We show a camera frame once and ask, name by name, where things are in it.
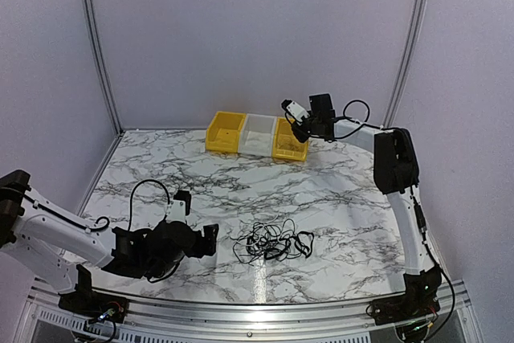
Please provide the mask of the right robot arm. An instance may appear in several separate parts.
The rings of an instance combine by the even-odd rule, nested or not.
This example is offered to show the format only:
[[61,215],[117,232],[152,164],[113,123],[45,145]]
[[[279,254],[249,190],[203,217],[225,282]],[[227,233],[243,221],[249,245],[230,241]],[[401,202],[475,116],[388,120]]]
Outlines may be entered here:
[[430,249],[419,197],[419,166],[410,132],[384,128],[346,113],[337,115],[328,93],[310,96],[310,107],[284,100],[281,108],[296,139],[346,142],[373,155],[373,181],[391,205],[405,258],[405,291],[371,301],[377,325],[432,315],[440,309],[437,291],[447,275]]

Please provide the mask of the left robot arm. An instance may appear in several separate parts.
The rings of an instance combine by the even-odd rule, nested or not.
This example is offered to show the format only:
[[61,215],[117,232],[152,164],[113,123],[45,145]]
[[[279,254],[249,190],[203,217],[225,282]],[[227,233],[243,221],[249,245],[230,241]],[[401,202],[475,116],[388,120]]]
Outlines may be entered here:
[[219,227],[200,231],[185,222],[191,194],[180,190],[168,199],[169,212],[154,228],[131,231],[111,227],[107,217],[80,218],[45,199],[17,169],[1,178],[1,251],[49,283],[61,309],[95,315],[125,310],[127,300],[96,292],[90,271],[62,255],[68,251],[115,276],[159,282],[184,258],[212,256]]

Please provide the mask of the right yellow bin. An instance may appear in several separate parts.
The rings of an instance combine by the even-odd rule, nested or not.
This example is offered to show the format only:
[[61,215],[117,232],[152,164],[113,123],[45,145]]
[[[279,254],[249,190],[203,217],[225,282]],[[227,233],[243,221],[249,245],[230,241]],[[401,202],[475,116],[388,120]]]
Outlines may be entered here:
[[289,161],[305,161],[308,154],[308,142],[298,142],[291,125],[283,117],[278,117],[275,126],[272,157]]

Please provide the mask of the yellow bin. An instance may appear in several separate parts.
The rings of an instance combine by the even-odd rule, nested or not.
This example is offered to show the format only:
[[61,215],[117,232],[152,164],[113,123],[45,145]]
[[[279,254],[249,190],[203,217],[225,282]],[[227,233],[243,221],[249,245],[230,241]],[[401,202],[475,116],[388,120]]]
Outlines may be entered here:
[[206,130],[206,150],[237,153],[246,113],[218,111]]
[[278,117],[275,126],[272,157],[289,161],[305,161],[308,154],[308,142],[298,142],[291,125],[283,117]]

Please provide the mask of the white translucent bin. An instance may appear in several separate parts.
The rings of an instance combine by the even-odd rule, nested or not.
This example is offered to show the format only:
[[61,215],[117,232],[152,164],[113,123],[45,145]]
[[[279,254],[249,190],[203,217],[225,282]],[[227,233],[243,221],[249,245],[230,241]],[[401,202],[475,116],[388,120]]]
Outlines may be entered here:
[[239,153],[270,157],[276,123],[277,118],[275,116],[248,113],[239,136]]

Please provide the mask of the left yellow bin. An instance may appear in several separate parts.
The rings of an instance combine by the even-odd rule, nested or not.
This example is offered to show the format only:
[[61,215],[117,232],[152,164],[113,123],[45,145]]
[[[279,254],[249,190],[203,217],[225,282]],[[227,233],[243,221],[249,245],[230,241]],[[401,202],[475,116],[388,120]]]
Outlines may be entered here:
[[206,130],[206,150],[237,153],[246,113],[218,111]]

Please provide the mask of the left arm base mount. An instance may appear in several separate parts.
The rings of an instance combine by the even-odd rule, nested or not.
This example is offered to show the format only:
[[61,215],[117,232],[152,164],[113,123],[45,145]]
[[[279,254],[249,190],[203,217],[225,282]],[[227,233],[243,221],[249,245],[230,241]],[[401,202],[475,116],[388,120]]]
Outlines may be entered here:
[[75,293],[59,296],[59,308],[96,321],[100,321],[100,316],[108,310],[113,310],[114,313],[106,318],[120,324],[125,319],[128,306],[127,298],[103,293],[95,293],[91,298]]

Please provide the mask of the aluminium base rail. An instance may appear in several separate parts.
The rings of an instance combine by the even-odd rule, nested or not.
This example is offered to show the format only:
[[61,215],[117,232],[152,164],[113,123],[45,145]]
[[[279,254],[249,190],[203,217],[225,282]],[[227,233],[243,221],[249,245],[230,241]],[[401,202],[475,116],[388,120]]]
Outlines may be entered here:
[[[216,304],[152,299],[125,294],[128,310],[116,327],[117,342],[396,342],[400,325],[376,325],[366,298],[312,304]],[[84,329],[85,317],[63,311],[41,279],[31,285],[15,342],[35,342],[43,332],[53,341],[83,334],[108,338],[110,326]]]

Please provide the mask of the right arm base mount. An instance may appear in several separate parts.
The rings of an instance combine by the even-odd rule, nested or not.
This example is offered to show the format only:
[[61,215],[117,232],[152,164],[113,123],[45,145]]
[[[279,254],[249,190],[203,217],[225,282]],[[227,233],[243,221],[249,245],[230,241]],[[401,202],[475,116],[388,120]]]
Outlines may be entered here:
[[376,325],[386,325],[432,315],[439,310],[437,297],[416,300],[403,294],[372,300],[365,312],[374,319]]

